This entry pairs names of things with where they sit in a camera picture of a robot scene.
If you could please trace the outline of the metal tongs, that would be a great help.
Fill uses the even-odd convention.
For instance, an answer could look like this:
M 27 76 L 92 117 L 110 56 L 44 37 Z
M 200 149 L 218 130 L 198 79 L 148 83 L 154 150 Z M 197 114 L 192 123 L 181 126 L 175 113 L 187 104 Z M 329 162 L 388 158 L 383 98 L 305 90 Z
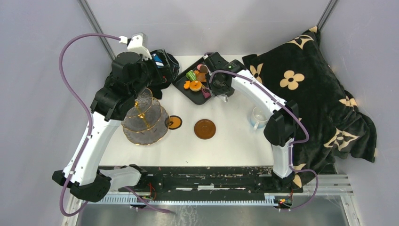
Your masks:
M 216 95 L 216 97 L 222 100 L 224 103 L 228 102 L 228 96 L 226 94 Z

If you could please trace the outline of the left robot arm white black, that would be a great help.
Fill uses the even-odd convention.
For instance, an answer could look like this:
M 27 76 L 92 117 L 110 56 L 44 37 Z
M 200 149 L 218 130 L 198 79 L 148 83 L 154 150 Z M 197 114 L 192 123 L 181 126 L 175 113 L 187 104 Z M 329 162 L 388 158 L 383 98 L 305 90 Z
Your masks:
M 179 73 L 176 58 L 159 49 L 144 60 L 142 54 L 122 52 L 111 63 L 111 72 L 90 105 L 86 133 L 63 170 L 52 179 L 66 186 L 76 198 L 98 202 L 110 190 L 135 186 L 146 171 L 131 164 L 119 169 L 99 169 L 100 160 L 116 129 L 144 90 L 166 88 Z

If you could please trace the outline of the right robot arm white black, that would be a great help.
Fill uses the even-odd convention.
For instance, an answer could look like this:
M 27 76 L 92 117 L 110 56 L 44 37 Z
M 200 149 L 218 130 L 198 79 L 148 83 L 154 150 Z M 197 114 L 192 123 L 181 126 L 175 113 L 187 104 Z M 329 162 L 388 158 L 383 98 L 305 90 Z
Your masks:
M 228 62 L 218 52 L 205 53 L 203 58 L 208 67 L 208 86 L 213 96 L 227 99 L 237 91 L 266 116 L 263 134 L 273 153 L 272 181 L 278 190 L 289 187 L 295 177 L 291 149 L 299 127 L 298 105 L 273 94 L 238 60 Z

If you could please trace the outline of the green cake slice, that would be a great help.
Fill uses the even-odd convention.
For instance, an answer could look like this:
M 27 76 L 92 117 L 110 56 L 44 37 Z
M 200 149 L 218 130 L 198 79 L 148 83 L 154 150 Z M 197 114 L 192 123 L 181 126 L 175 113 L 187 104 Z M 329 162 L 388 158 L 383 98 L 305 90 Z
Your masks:
M 195 74 L 195 72 L 193 70 L 188 71 L 185 76 L 190 81 L 196 81 L 197 80 L 196 74 Z

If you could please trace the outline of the orange donut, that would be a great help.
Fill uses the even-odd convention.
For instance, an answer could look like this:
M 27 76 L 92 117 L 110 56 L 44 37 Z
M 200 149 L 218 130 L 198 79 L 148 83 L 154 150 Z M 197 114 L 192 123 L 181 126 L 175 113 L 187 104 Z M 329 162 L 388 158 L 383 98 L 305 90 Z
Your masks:
M 190 90 L 193 92 L 198 92 L 202 89 L 202 83 L 199 81 L 191 81 Z

